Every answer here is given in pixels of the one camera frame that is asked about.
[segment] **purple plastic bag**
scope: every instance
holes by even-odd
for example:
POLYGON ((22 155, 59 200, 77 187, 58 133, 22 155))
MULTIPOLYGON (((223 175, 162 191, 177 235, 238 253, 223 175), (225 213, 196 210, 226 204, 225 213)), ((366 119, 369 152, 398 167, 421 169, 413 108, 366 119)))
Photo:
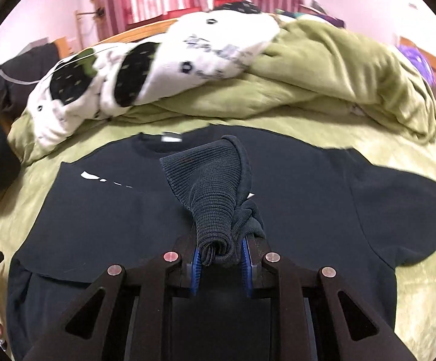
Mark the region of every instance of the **purple plastic bag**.
POLYGON ((405 55, 405 57, 407 57, 412 65, 415 66, 415 68, 430 86, 435 85, 434 72, 432 71, 432 68, 426 58, 421 54, 421 52, 419 52, 419 50, 417 50, 417 48, 400 45, 398 49, 402 54, 405 55))

